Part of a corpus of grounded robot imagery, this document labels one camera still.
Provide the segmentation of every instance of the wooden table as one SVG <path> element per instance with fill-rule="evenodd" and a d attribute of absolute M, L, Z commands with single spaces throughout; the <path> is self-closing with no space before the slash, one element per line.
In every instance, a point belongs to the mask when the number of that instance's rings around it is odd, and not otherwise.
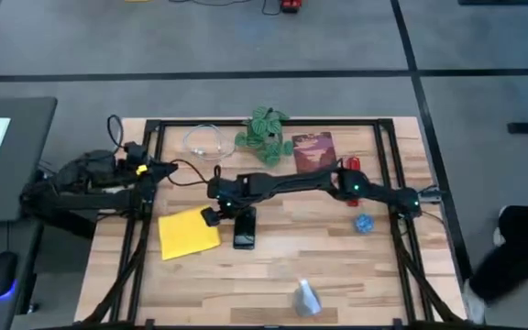
<path fill-rule="evenodd" d="M 428 186 L 432 176 L 416 118 L 392 119 L 407 185 L 415 189 Z M 124 119 L 124 141 L 141 143 L 145 120 Z M 167 127 L 162 159 L 189 160 L 210 178 L 216 163 L 195 158 L 182 145 L 189 129 Z M 233 141 L 235 133 L 244 128 L 221 129 Z M 371 127 L 283 128 L 285 138 L 322 131 L 332 133 L 338 158 L 358 156 L 370 180 L 381 183 Z M 195 132 L 189 144 L 214 151 L 214 133 Z M 222 176 L 232 179 L 242 172 L 266 171 L 250 151 L 243 149 L 222 160 L 221 165 Z M 277 167 L 269 170 L 277 175 L 295 171 L 293 157 L 284 157 Z M 390 176 L 396 177 L 392 168 Z M 181 166 L 172 179 L 191 182 L 197 177 L 190 168 Z M 153 318 L 157 325 L 388 325 L 393 318 L 405 318 L 384 204 L 364 200 L 359 207 L 347 207 L 324 192 L 277 195 L 256 205 L 258 226 L 254 250 L 232 249 L 233 224 L 227 221 L 219 227 L 223 241 L 220 247 L 162 261 L 157 217 L 202 204 L 213 204 L 206 197 L 204 185 L 182 188 L 166 180 L 160 183 L 150 228 L 138 324 Z M 441 216 L 437 206 L 423 205 L 423 209 Z M 352 220 L 360 213 L 374 216 L 376 224 L 371 234 L 355 232 Z M 452 310 L 465 317 L 443 224 L 429 215 L 415 219 L 415 224 L 428 280 Z M 109 218 L 97 226 L 75 320 L 87 316 L 113 283 L 124 232 L 125 220 L 121 218 Z M 315 317 L 300 318 L 292 309 L 292 293 L 300 278 L 308 279 L 321 297 L 324 309 Z M 419 294 L 414 289 L 416 310 L 422 315 Z M 129 287 L 125 289 L 122 319 L 129 290 Z"/>

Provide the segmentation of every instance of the black smartphone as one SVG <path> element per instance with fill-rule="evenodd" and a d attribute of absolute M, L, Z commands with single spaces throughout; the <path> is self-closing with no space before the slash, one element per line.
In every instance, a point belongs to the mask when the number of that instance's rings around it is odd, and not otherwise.
<path fill-rule="evenodd" d="M 254 249 L 256 244 L 256 208 L 250 207 L 236 218 L 234 248 Z"/>

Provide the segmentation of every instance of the yellow sticky note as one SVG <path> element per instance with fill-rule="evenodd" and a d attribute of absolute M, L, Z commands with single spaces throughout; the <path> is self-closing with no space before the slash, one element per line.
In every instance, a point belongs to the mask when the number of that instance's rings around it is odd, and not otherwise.
<path fill-rule="evenodd" d="M 207 226 L 201 211 L 203 205 L 158 219 L 162 260 L 185 256 L 207 250 L 221 244 L 217 227 Z"/>

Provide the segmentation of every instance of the red object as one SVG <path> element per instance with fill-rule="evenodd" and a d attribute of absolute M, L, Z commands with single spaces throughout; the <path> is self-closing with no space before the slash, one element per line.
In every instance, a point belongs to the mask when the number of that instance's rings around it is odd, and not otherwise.
<path fill-rule="evenodd" d="M 303 5 L 303 0 L 280 0 L 280 10 L 283 13 L 296 14 Z"/>
<path fill-rule="evenodd" d="M 359 171 L 359 158 L 358 157 L 348 158 L 346 160 L 346 169 Z M 352 207 L 359 206 L 359 200 L 347 201 L 346 203 L 347 203 L 347 206 L 352 206 Z"/>

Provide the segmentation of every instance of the blue ball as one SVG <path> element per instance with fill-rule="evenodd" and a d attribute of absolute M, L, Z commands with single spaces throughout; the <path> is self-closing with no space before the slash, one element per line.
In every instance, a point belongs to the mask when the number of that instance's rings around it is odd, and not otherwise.
<path fill-rule="evenodd" d="M 360 234 L 367 234 L 374 229 L 374 218 L 368 214 L 361 214 L 356 219 L 356 230 Z"/>

